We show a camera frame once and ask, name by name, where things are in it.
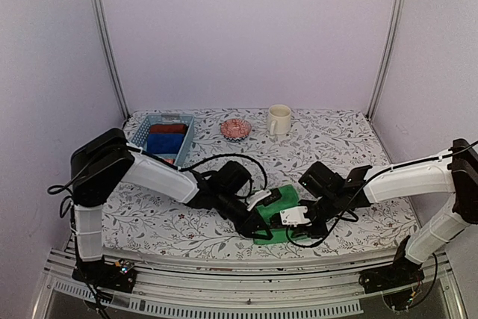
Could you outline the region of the green microfibre towel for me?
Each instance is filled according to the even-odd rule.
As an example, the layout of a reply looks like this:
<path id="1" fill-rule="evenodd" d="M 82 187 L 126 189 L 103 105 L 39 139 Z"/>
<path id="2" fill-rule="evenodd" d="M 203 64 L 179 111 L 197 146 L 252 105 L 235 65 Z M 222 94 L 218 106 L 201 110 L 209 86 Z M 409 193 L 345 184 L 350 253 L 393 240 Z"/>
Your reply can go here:
<path id="1" fill-rule="evenodd" d="M 272 244 L 286 244 L 288 242 L 286 236 L 286 228 L 282 225 L 280 219 L 275 222 L 271 220 L 275 214 L 280 211 L 293 208 L 299 205 L 299 196 L 293 185 L 285 185 L 280 188 L 274 188 L 272 192 L 280 192 L 280 197 L 269 205 L 257 204 L 255 208 L 258 213 L 264 219 L 264 222 L 268 225 L 272 238 L 267 239 L 254 239 L 253 243 L 256 246 L 272 245 Z"/>

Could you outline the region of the orange rabbit print towel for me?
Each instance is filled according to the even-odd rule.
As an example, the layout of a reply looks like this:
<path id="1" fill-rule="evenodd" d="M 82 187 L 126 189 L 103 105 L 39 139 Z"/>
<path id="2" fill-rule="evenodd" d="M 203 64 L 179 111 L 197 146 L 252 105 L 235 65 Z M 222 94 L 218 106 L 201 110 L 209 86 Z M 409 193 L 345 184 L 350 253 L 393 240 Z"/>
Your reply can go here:
<path id="1" fill-rule="evenodd" d="M 168 164 L 174 164 L 175 160 L 172 158 L 162 158 L 160 157 L 161 160 L 166 161 Z"/>

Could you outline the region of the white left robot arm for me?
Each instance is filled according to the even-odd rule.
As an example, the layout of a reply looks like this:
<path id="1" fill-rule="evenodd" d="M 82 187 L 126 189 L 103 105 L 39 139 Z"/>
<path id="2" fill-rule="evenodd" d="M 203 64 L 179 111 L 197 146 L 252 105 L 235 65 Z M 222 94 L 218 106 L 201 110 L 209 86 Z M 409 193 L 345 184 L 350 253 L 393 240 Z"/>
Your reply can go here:
<path id="1" fill-rule="evenodd" d="M 73 232 L 81 270 L 94 284 L 111 278 L 102 261 L 102 212 L 120 185 L 132 185 L 158 193 L 189 208 L 215 210 L 229 220 L 245 238 L 270 240 L 273 235 L 258 210 L 238 194 L 252 181 L 240 163 L 243 154 L 223 155 L 227 162 L 211 173 L 200 173 L 197 165 L 178 167 L 129 143 L 124 132 L 112 128 L 73 152 L 70 158 L 73 201 Z"/>

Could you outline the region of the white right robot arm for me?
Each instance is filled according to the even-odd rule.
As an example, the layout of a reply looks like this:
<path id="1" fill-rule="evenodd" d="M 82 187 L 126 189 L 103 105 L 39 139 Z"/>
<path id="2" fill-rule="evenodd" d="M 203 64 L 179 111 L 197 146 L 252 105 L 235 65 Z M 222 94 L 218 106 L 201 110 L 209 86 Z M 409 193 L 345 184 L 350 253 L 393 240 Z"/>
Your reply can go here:
<path id="1" fill-rule="evenodd" d="M 280 221 L 304 229 L 319 246 L 331 231 L 327 221 L 349 210 L 399 197 L 448 193 L 449 199 L 429 222 L 400 243 L 394 263 L 387 268 L 389 283 L 401 286 L 436 250 L 477 224 L 475 146 L 455 139 L 449 149 L 436 155 L 384 167 L 355 167 L 347 177 L 317 161 L 299 178 L 314 200 L 280 211 Z"/>

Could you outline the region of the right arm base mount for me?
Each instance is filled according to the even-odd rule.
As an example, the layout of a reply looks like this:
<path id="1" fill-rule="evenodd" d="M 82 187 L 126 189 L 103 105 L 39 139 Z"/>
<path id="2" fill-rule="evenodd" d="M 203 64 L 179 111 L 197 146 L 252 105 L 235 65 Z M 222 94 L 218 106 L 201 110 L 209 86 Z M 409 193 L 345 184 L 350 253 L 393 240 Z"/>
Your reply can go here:
<path id="1" fill-rule="evenodd" d="M 360 272 L 358 283 L 366 294 L 419 283 L 424 279 L 422 264 L 415 264 L 406 258 L 409 239 L 408 235 L 400 242 L 391 264 Z"/>

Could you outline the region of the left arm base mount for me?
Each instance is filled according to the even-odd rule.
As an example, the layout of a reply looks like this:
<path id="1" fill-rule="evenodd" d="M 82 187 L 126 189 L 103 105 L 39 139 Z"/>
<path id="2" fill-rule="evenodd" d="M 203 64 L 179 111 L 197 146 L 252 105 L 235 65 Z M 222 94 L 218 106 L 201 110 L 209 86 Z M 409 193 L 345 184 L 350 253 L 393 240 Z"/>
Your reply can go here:
<path id="1" fill-rule="evenodd" d="M 120 259 L 114 264 L 78 259 L 72 278 L 95 287 L 131 294 L 137 278 L 134 262 Z"/>

